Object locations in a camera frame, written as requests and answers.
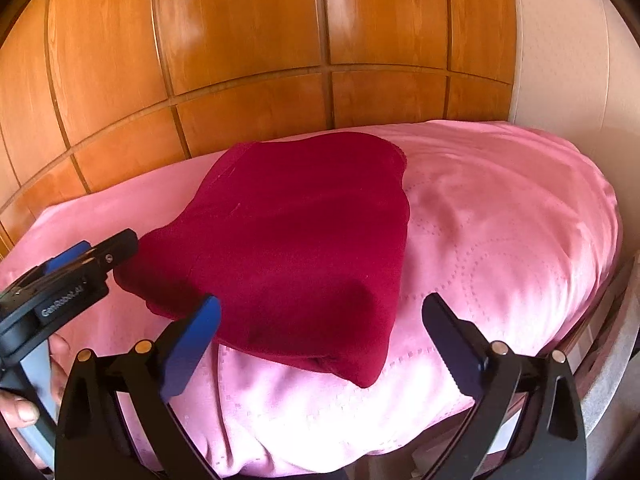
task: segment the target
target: red garment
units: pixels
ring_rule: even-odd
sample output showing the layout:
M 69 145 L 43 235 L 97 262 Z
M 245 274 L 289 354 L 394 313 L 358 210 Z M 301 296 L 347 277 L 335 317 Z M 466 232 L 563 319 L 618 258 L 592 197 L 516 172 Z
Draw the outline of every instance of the red garment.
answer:
M 213 294 L 215 341 L 366 388 L 398 309 L 405 167 L 397 146 L 355 132 L 239 144 L 116 282 L 171 319 Z

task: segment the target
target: finger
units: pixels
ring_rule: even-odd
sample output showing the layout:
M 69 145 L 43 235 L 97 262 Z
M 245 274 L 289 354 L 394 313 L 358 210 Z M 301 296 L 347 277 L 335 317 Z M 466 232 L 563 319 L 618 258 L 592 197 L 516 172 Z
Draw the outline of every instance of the finger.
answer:
M 24 450 L 24 452 L 36 465 L 36 467 L 38 469 L 46 469 L 47 464 L 45 464 L 44 461 L 34 452 L 34 450 L 31 449 L 31 446 L 29 446 L 29 444 L 27 444 L 26 441 L 22 438 L 22 435 L 18 433 L 17 430 L 12 430 L 12 433 L 14 434 L 15 439 L 18 441 L 18 444 L 20 444 L 20 447 Z
M 69 357 L 71 348 L 69 343 L 67 343 L 61 335 L 52 334 L 51 337 L 49 337 L 49 353 L 56 361 L 60 361 Z
M 9 428 L 25 428 L 40 416 L 34 404 L 3 390 L 0 390 L 0 413 Z
M 65 394 L 66 380 L 65 371 L 57 362 L 51 361 L 51 396 L 57 405 L 62 404 L 62 396 Z

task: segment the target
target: screw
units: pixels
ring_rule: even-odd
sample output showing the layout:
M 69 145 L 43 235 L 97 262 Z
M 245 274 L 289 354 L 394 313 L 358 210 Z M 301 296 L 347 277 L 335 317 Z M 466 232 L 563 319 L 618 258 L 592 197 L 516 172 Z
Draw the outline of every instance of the screw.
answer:
M 491 343 L 491 350 L 498 355 L 507 355 L 509 352 L 509 347 L 507 343 L 503 343 L 502 341 L 494 341 Z
M 138 354 L 146 354 L 153 348 L 153 343 L 147 339 L 143 339 L 142 341 L 138 341 L 136 343 L 135 349 Z
M 562 364 L 566 361 L 566 355 L 564 355 L 564 353 L 559 350 L 554 350 L 553 352 L 551 352 L 551 357 L 556 363 Z
M 91 350 L 89 350 L 88 348 L 85 348 L 84 350 L 78 352 L 78 361 L 80 361 L 81 363 L 88 361 L 90 357 Z

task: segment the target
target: pink bed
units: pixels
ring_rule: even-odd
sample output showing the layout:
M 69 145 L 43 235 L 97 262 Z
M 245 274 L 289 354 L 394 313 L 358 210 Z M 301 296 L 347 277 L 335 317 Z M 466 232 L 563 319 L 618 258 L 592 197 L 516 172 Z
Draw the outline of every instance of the pink bed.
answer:
M 559 340 L 609 278 L 621 238 L 614 193 L 565 140 L 507 123 L 430 121 L 352 128 L 408 158 L 411 206 L 399 313 L 380 378 L 362 390 L 330 374 L 212 345 L 172 406 L 220 476 L 325 472 L 395 450 L 470 405 L 420 320 L 439 292 L 489 340 L 536 354 Z M 0 285 L 80 240 L 173 220 L 220 153 L 47 209 L 0 263 Z M 110 295 L 64 327 L 72 352 L 128 351 L 168 323 L 110 278 Z M 71 361 L 62 363 L 68 370 Z M 154 457 L 132 410 L 139 450 Z

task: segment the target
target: wooden headboard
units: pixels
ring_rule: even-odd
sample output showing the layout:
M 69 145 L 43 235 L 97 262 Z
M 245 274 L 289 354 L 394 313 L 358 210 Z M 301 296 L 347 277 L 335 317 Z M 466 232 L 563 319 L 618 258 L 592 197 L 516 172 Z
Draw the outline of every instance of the wooden headboard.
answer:
M 504 120 L 514 0 L 31 0 L 0 47 L 0 255 L 49 205 L 250 139 Z

